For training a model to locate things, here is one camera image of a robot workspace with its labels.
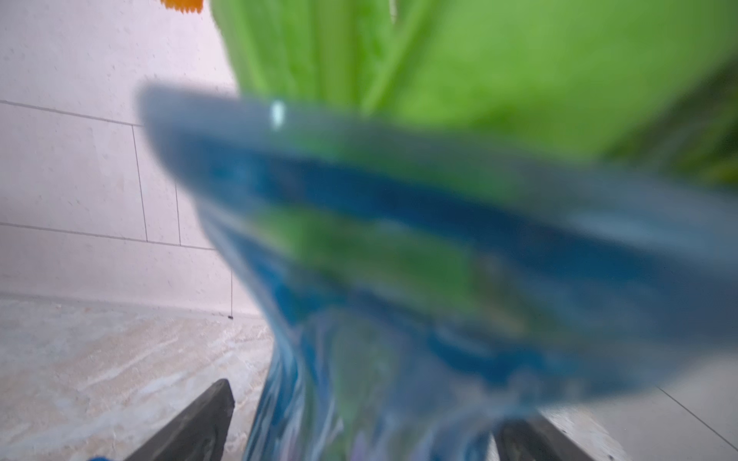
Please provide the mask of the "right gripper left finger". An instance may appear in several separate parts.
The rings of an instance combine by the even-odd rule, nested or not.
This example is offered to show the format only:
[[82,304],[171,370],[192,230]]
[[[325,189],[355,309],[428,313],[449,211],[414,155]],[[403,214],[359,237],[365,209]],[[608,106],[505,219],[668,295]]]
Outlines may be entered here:
[[230,382],[213,382],[126,461],[220,461],[235,405]]

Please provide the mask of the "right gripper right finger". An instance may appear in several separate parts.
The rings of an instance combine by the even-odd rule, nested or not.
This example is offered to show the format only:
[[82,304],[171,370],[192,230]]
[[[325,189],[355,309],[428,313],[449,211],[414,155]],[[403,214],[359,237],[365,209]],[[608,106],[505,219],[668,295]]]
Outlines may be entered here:
[[493,430],[503,461],[593,461],[593,458],[542,415],[507,419]]

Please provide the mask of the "blue purple glass vase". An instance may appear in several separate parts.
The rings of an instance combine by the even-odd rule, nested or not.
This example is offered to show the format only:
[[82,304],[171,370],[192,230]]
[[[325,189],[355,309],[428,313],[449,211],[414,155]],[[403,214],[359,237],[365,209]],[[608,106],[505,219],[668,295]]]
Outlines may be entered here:
[[737,348],[737,193],[280,100],[138,92],[275,347],[247,460],[482,460]]

